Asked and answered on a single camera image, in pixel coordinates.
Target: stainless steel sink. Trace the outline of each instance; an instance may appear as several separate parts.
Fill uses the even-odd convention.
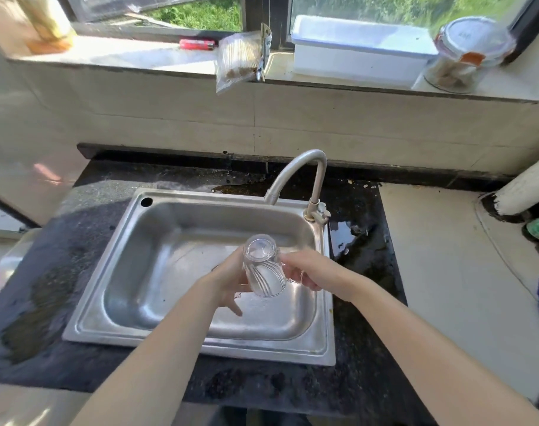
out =
[[[306,201],[278,200],[279,191],[270,188],[259,198],[139,189],[63,338],[136,346],[197,279],[257,233],[271,235],[283,252],[315,249],[328,256],[324,209],[310,221]],[[202,353],[335,364],[330,293],[292,283],[279,296],[243,293],[236,302],[243,317],[219,308]]]

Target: plastic bag of food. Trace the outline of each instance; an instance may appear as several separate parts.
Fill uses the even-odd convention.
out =
[[[218,43],[216,92],[235,83],[252,80],[261,59],[261,33],[252,31],[224,37]]]

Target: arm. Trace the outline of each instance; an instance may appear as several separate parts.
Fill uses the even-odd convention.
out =
[[[234,302],[234,292],[244,278],[242,249],[238,248],[195,282],[96,390],[71,425],[170,425],[214,311],[218,306],[227,306],[242,315]]]
[[[372,280],[315,251],[282,260],[308,274],[303,284],[324,288],[358,308],[437,423],[539,425],[539,411],[527,399]]]

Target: faucet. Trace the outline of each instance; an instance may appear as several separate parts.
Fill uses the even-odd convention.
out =
[[[327,206],[319,200],[321,188],[323,187],[324,171],[327,170],[327,156],[320,149],[305,151],[285,166],[275,181],[273,181],[271,187],[267,190],[266,195],[264,196],[264,203],[274,205],[279,199],[281,190],[291,176],[293,176],[301,166],[304,166],[313,160],[316,160],[315,184],[313,185],[313,193],[308,201],[308,206],[303,211],[303,217],[305,217],[305,220],[308,222],[317,222],[320,225],[325,225],[329,221],[331,213],[327,211]]]

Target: window sill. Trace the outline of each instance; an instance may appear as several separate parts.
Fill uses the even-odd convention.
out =
[[[212,78],[216,75],[216,50],[188,51],[180,50],[177,43],[84,35],[78,36],[74,47],[65,53],[13,58],[13,60],[99,66],[119,71],[133,69],[183,77]],[[357,82],[296,74],[293,72],[293,60],[292,52],[272,53],[266,73],[266,83],[455,99],[539,102],[539,96],[508,68],[492,70],[473,94],[452,94],[433,87],[422,77],[418,78],[412,87],[406,88],[388,83]]]

